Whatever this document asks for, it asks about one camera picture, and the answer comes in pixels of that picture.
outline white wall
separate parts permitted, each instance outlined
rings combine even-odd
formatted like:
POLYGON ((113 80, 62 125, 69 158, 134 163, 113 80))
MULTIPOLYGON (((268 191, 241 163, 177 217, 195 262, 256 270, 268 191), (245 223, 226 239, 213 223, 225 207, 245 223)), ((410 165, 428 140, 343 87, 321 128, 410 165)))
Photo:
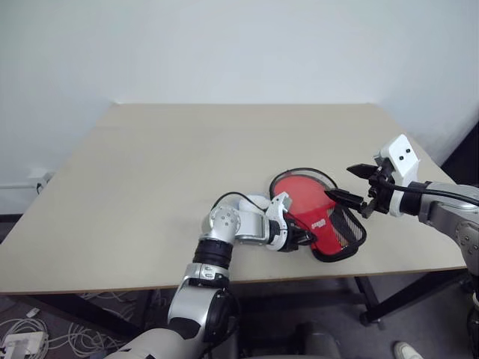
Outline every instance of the white wall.
POLYGON ((441 163, 478 57, 476 0, 4 0, 0 183, 58 168, 111 101, 375 102, 441 163))

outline gray carpet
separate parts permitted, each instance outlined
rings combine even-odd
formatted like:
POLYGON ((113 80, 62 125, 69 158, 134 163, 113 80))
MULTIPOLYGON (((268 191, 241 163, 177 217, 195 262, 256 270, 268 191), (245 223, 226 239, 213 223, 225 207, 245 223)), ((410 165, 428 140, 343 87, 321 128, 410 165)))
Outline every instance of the gray carpet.
MULTIPOLYGON (((0 224, 0 242, 11 225, 0 224)), ((417 279, 419 274, 372 277, 371 282, 380 300, 417 279)), ((356 290, 354 280, 307 280, 299 282, 265 283, 244 286, 242 292, 254 295, 273 292, 307 292, 315 289, 337 289, 348 286, 356 290)), ((101 306, 116 309, 115 303, 102 301, 101 306)), ((395 341, 411 343, 424 359, 470 359, 466 335, 466 316, 471 307, 470 295, 454 284, 421 303, 385 318, 382 328, 378 325, 364 327, 358 321, 364 306, 336 305, 312 310, 291 310, 263 313, 244 318, 243 330, 253 334, 284 336, 302 322, 318 321, 338 340, 345 359, 392 359, 391 346, 395 341)), ((0 296, 0 322, 25 317, 29 307, 14 304, 0 296)), ((41 312, 51 337, 67 333, 69 322, 41 312)), ((0 335, 8 325, 0 327, 0 335)), ((52 350, 47 359, 76 358, 69 346, 52 350)))

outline white shoe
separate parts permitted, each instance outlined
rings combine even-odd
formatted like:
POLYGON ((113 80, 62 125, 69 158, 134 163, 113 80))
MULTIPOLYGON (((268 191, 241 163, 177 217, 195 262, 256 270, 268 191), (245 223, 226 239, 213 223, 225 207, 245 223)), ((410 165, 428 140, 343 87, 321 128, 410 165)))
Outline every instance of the white shoe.
POLYGON ((394 345, 396 359, 424 359, 408 343, 398 342, 394 345))

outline beige tabletop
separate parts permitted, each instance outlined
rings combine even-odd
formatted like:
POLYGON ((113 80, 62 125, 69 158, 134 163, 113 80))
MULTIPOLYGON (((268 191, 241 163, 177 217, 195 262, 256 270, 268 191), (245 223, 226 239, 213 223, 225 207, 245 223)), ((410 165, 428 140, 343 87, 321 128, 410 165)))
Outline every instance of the beige tabletop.
MULTIPOLYGON (((280 171, 314 167, 365 195, 346 167, 403 130, 374 105, 116 105, 0 245, 0 292, 177 285, 200 225, 226 191, 267 193, 280 171)), ((419 180, 450 182, 412 140, 419 180)), ((233 281, 456 269, 459 248, 404 215, 360 219, 367 240, 337 263, 237 245, 233 281)))

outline table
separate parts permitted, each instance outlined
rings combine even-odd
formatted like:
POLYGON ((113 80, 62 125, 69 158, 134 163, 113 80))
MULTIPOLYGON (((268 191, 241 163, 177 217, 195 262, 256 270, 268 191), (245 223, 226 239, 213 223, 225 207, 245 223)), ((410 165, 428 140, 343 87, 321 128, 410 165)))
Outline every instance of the table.
MULTIPOLYGON (((200 224, 226 191, 267 193, 294 167, 314 167, 367 194, 346 172, 404 131, 361 105, 114 105, 0 245, 0 292, 71 293, 172 287, 200 224)), ((409 137, 419 180, 450 182, 409 137)), ((339 263, 308 248, 237 245, 233 282, 464 268, 459 248, 416 218, 375 214, 367 240, 339 263)))

